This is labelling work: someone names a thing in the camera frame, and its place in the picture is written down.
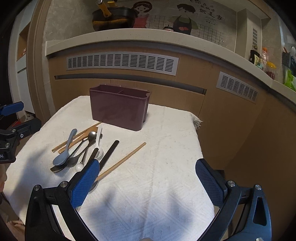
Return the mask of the light blue plastic spoon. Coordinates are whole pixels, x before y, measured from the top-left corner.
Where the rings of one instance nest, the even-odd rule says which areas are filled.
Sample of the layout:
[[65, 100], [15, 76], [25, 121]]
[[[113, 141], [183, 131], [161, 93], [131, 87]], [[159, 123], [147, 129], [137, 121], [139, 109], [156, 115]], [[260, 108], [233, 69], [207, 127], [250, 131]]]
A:
[[65, 150], [53, 160], [54, 166], [60, 166], [66, 162], [67, 158], [69, 157], [69, 145], [71, 144], [73, 137], [76, 135], [76, 133], [77, 129], [74, 128], [69, 135]]

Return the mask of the steel spoon white ball end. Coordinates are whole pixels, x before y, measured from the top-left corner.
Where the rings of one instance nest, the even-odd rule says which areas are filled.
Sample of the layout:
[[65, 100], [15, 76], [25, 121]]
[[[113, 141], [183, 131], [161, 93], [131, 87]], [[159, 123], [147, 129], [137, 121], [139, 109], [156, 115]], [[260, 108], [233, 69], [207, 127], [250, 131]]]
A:
[[76, 172], [80, 172], [84, 168], [84, 163], [85, 163], [85, 159], [86, 159], [86, 155], [87, 155], [88, 149], [89, 149], [89, 147], [91, 145], [93, 145], [95, 143], [96, 137], [97, 137], [97, 132], [95, 132], [95, 131], [91, 131], [88, 134], [88, 144], [83, 149], [83, 151], [78, 154], [78, 159], [80, 158], [81, 155], [83, 155], [83, 157], [82, 157], [82, 160], [79, 163], [77, 163], [76, 166], [75, 166]]

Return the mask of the wooden spoon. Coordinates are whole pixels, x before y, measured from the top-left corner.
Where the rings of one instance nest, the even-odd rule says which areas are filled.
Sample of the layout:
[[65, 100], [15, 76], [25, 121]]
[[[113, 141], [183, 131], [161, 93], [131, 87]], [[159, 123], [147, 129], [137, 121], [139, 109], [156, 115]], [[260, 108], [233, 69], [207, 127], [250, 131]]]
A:
[[72, 146], [74, 146], [77, 143], [79, 143], [84, 138], [88, 137], [88, 134], [91, 131], [93, 131], [93, 128], [89, 128], [88, 130], [86, 130], [86, 132], [84, 134], [82, 134], [81, 136], [79, 136], [78, 138], [76, 138], [75, 140], [73, 140], [72, 143], [69, 145], [68, 149], [70, 149]]

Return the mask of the long black handled spoon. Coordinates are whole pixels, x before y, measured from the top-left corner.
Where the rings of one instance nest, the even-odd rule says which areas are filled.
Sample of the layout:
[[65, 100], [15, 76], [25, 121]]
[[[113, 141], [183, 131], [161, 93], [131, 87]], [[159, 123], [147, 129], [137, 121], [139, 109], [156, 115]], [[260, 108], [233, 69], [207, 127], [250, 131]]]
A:
[[[102, 171], [104, 165], [109, 160], [110, 156], [112, 155], [112, 153], [114, 152], [114, 150], [118, 146], [118, 144], [119, 144], [119, 140], [115, 140], [114, 143], [111, 145], [111, 147], [108, 149], [108, 151], [106, 152], [106, 154], [104, 155], [104, 157], [102, 158], [102, 160], [99, 163], [100, 164], [100, 171]], [[98, 181], [95, 181], [92, 184], [92, 187], [89, 192], [92, 192], [92, 190], [97, 186], [97, 184], [98, 184]]]

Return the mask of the white plastic spoon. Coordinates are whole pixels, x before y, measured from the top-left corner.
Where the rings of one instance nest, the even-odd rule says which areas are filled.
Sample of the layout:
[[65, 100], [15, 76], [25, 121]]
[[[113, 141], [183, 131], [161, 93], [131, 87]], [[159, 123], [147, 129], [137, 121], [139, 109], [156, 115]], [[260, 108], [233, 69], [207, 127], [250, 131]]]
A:
[[100, 147], [100, 140], [102, 139], [102, 126], [98, 128], [95, 147], [98, 149], [95, 159], [101, 160], [103, 158], [103, 149]]

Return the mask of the wooden chopstick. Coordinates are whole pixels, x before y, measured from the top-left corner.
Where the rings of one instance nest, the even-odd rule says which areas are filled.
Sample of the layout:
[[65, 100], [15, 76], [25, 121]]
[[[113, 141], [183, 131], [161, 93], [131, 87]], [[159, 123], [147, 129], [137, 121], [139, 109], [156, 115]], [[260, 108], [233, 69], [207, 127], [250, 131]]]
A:
[[109, 175], [116, 168], [118, 168], [121, 164], [123, 164], [125, 161], [127, 161], [130, 157], [132, 157], [135, 153], [137, 153], [146, 144], [147, 144], [146, 142], [143, 142], [140, 146], [138, 146], [136, 149], [134, 149], [132, 152], [130, 152], [128, 155], [126, 155], [124, 158], [122, 158], [119, 162], [114, 164], [112, 167], [110, 167], [108, 170], [106, 170], [102, 174], [99, 174], [99, 176], [95, 179], [95, 182], [98, 182], [98, 181], [101, 181], [102, 179], [104, 179], [107, 175]]
[[[101, 121], [97, 122], [95, 125], [90, 126], [89, 128], [77, 133], [74, 137], [73, 140], [77, 139], [78, 137], [80, 137], [81, 135], [83, 135], [87, 130], [91, 129], [94, 126], [98, 126], [101, 124]], [[56, 152], [57, 150], [61, 149], [62, 147], [64, 147], [66, 145], [67, 141], [62, 142], [61, 144], [59, 144], [58, 146], [56, 146], [55, 148], [52, 149], [52, 152]]]

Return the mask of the cartoon kitchen backsplash sticker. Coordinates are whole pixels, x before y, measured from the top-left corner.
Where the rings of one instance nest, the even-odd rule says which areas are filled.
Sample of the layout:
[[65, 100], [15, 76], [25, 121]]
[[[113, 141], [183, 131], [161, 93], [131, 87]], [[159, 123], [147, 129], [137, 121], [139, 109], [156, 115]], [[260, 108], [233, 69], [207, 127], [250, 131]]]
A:
[[236, 12], [216, 1], [128, 1], [134, 27], [171, 30], [235, 50]]

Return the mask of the black shovel shaped spoon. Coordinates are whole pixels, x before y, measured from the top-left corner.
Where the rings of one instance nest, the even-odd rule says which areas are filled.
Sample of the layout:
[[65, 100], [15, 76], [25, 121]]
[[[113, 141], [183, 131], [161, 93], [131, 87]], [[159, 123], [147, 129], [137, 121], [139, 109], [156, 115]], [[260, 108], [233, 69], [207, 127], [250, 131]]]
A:
[[74, 157], [74, 155], [76, 154], [76, 152], [79, 150], [79, 148], [82, 146], [82, 144], [87, 140], [87, 138], [84, 138], [80, 144], [76, 147], [76, 149], [71, 153], [71, 155], [67, 158], [66, 162], [63, 163], [62, 165], [59, 165], [59, 166], [53, 166], [50, 170], [51, 172], [53, 173], [58, 173], [60, 171], [62, 171], [64, 168], [67, 167], [68, 165], [68, 162], [70, 160], [71, 157]]

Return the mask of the beige stone countertop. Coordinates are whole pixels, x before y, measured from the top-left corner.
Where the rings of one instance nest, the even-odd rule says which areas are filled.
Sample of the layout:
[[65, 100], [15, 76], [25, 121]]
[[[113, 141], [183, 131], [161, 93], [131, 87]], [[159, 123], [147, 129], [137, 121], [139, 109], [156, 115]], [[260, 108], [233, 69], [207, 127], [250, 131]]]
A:
[[116, 42], [143, 42], [145, 44], [152, 44], [153, 48], [155, 48], [157, 44], [164, 44], [166, 47], [172, 46], [173, 48], [178, 47], [180, 49], [204, 53], [207, 56], [220, 59], [225, 63], [229, 63], [251, 74], [272, 90], [295, 103], [295, 91], [271, 79], [267, 74], [240, 55], [207, 40], [176, 32], [156, 29], [115, 29], [92, 32], [66, 40], [47, 41], [45, 55], [49, 56], [53, 53], [78, 46]]

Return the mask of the maroon plastic utensil holder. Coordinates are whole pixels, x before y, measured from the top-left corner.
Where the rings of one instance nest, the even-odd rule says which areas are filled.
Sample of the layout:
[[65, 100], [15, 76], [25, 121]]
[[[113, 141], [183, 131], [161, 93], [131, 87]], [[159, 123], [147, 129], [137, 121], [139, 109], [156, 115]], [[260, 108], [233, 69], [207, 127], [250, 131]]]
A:
[[150, 91], [101, 84], [89, 89], [92, 118], [132, 131], [142, 129]]

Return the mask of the small grey vent grille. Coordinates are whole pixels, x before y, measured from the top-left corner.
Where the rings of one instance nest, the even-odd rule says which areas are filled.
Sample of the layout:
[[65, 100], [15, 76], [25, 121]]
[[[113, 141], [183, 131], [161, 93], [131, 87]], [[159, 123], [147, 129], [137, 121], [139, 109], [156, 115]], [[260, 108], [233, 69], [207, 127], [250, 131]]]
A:
[[219, 73], [216, 87], [253, 103], [258, 97], [257, 89], [224, 72]]

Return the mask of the black and yellow wok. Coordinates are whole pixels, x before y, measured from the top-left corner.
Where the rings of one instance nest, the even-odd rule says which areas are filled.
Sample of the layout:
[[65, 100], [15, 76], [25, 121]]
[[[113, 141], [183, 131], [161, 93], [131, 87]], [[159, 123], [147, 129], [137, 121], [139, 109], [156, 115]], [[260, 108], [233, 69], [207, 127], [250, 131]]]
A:
[[92, 27], [95, 31], [133, 28], [137, 13], [134, 9], [119, 7], [115, 2], [96, 1], [98, 10], [92, 13]]

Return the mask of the green plastic bag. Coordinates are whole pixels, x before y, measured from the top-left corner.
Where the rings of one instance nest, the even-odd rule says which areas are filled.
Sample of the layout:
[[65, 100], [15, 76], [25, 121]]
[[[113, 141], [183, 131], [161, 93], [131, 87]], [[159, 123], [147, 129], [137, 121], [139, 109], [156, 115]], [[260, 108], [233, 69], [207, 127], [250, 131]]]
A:
[[296, 78], [292, 75], [292, 72], [290, 69], [287, 69], [285, 71], [285, 80], [284, 85], [293, 91], [296, 91]]

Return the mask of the dark sauce bottle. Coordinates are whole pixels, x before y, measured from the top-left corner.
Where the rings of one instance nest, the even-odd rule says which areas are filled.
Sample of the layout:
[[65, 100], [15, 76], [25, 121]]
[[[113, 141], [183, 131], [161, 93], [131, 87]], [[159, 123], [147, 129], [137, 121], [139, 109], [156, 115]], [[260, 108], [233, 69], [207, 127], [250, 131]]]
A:
[[260, 54], [256, 50], [250, 50], [250, 58], [249, 61], [255, 65], [259, 66], [260, 65]]

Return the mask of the long grey vent grille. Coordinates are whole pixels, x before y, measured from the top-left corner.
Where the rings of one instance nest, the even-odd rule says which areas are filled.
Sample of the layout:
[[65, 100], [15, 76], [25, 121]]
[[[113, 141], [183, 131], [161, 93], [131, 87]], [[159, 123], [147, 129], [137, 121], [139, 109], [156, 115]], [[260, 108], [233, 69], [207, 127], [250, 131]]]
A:
[[161, 73], [175, 76], [177, 57], [143, 52], [99, 52], [66, 58], [67, 70], [124, 69]]

